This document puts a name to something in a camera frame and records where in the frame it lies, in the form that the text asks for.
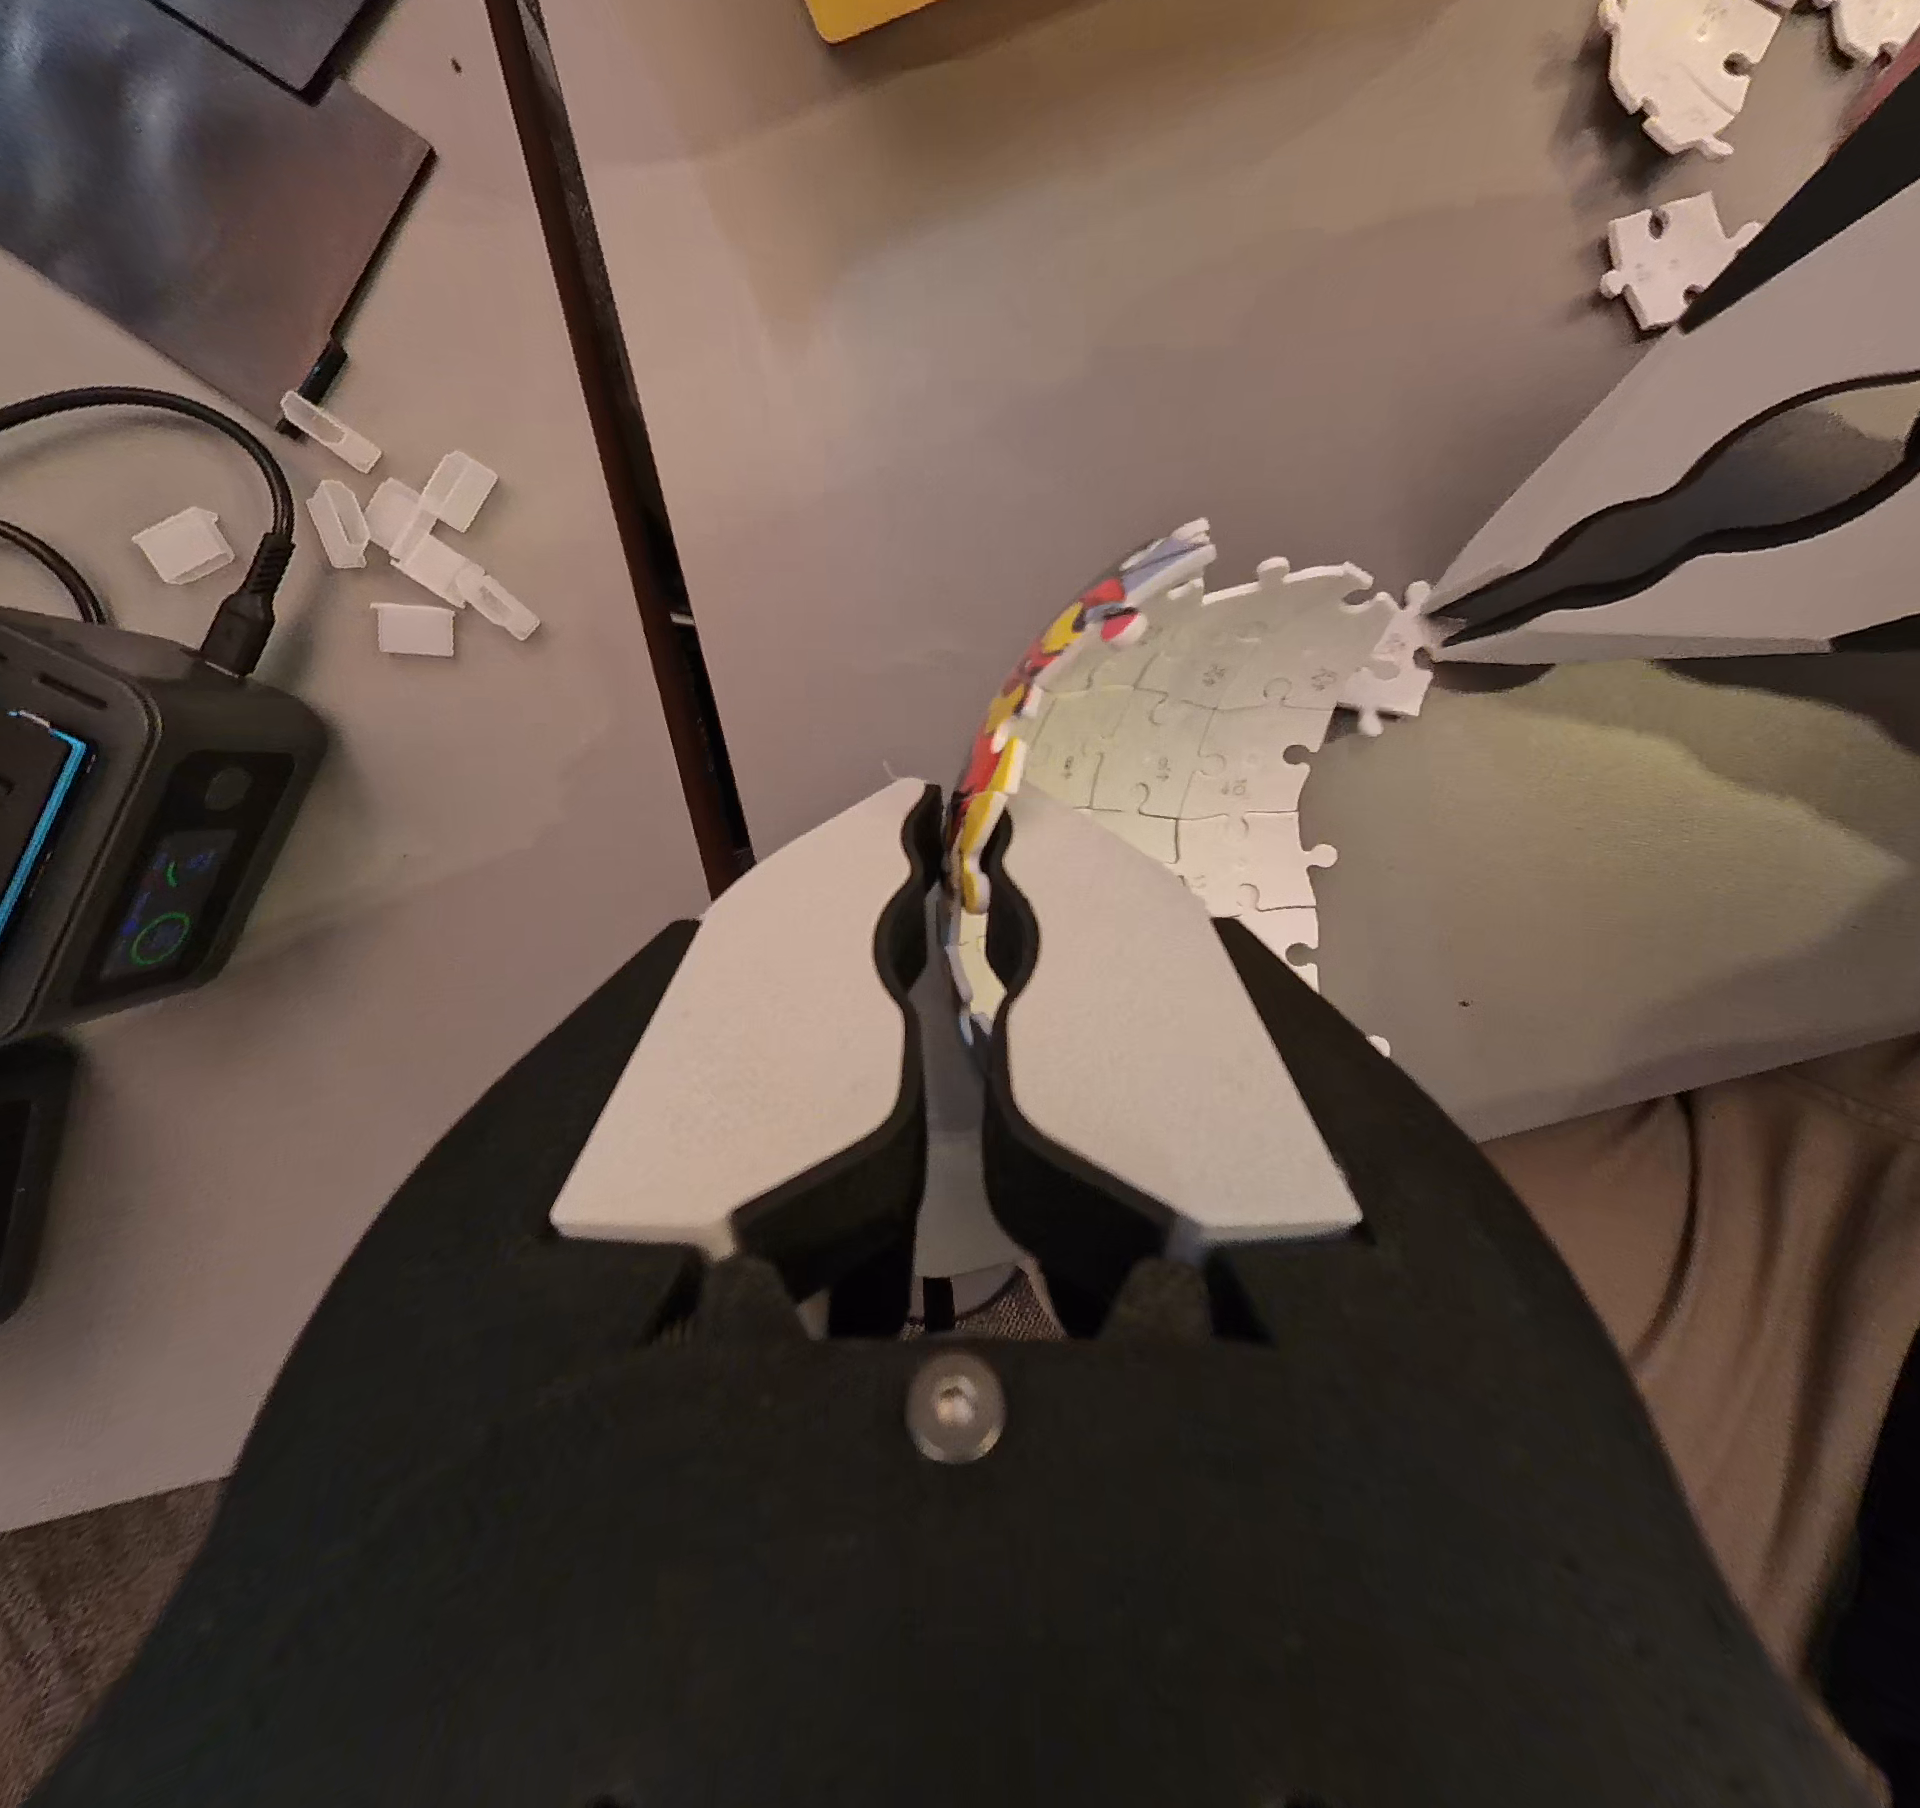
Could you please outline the person's beige trousers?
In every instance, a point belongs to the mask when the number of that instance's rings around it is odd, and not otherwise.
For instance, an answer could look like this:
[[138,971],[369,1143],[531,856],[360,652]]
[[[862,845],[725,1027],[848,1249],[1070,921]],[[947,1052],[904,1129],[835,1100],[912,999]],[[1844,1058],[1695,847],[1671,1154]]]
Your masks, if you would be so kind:
[[1491,1140],[1633,1370],[1764,1647],[1827,1668],[1886,1422],[1917,1433],[1917,1038]]

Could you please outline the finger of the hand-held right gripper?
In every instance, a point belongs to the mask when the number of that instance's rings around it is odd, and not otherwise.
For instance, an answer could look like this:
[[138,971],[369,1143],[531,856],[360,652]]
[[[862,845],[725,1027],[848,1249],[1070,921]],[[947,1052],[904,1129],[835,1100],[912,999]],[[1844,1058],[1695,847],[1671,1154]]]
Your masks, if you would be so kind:
[[1550,667],[1917,645],[1917,475],[1784,515],[1713,476],[1606,506],[1436,607],[1446,662]]
[[1671,331],[1487,520],[1426,612],[1569,524],[1713,476],[1784,515],[1916,466],[1916,194],[1903,191],[1693,332]]

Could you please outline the partly built puzzle ball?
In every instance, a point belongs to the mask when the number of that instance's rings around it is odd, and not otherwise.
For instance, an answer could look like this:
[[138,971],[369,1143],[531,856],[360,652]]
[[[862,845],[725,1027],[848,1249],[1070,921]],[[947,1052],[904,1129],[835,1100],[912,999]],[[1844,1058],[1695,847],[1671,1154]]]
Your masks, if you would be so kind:
[[1020,788],[1083,811],[1315,984],[1301,796],[1338,690],[1399,598],[1350,565],[1264,559],[1209,590],[1212,528],[1176,527],[1068,599],[997,686],[947,793],[941,935],[974,1058],[1003,998],[986,958],[985,849]]

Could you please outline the single white puzzle piece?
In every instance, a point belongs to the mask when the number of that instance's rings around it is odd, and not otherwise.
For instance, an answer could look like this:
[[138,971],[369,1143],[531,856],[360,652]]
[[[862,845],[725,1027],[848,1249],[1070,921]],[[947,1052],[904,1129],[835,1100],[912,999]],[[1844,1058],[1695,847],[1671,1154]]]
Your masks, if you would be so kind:
[[1426,603],[1433,585],[1412,580],[1383,634],[1338,690],[1337,705],[1357,730],[1379,738],[1395,720],[1416,719],[1433,684]]

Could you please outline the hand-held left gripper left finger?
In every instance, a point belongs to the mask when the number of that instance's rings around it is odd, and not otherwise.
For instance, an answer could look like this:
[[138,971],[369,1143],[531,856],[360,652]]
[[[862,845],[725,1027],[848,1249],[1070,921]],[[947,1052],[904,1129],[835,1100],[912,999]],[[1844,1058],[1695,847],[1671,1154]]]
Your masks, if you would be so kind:
[[946,802],[897,779],[700,919],[549,1210],[567,1239],[771,1263],[828,1330],[905,1325],[927,1184],[925,897]]

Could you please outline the black power station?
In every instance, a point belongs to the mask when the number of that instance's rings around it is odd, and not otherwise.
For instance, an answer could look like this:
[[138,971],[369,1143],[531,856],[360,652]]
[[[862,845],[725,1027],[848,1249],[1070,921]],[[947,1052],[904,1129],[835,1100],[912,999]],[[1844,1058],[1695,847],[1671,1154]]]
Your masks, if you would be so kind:
[[1,1037],[215,976],[327,751],[302,699],[183,644],[1,616]]

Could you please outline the puzzle pieces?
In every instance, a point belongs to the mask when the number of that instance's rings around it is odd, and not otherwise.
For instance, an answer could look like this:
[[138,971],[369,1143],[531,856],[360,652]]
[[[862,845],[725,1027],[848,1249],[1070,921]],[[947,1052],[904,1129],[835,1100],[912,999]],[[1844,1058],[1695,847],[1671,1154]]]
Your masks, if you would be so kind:
[[[1601,0],[1608,90],[1669,163],[1725,163],[1764,55],[1809,20],[1842,72],[1881,72],[1916,38],[1917,0]],[[1656,200],[1608,222],[1597,294],[1644,335],[1676,326],[1764,228],[1715,191]]]

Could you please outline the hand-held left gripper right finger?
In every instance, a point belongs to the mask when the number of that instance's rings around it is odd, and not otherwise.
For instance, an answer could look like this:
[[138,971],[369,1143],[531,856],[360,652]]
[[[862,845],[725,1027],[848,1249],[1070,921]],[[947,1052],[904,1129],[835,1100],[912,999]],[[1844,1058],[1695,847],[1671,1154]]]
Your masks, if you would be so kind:
[[1003,996],[980,1160],[1062,1330],[1104,1326],[1135,1268],[1351,1235],[1361,1205],[1208,908],[1043,793],[982,857]]

